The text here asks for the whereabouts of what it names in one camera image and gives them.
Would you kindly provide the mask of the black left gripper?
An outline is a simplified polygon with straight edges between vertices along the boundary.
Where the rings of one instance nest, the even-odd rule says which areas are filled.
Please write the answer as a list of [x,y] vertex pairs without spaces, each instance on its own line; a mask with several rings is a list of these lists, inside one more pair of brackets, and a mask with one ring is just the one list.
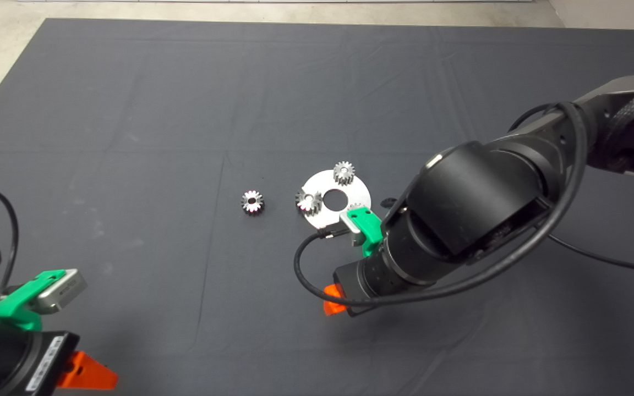
[[0,395],[52,395],[56,388],[115,389],[118,374],[86,353],[74,353],[80,336],[68,331],[30,332],[23,357]]

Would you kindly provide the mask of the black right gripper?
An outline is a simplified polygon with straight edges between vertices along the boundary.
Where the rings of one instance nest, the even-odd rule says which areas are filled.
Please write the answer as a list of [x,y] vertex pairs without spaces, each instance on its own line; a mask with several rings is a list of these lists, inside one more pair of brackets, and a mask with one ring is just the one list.
[[[333,273],[333,283],[324,288],[325,295],[332,298],[375,299],[422,290],[422,286],[406,281],[392,270],[381,253],[373,253],[359,261],[337,267]],[[341,314],[347,309],[344,304],[324,301],[326,316]]]

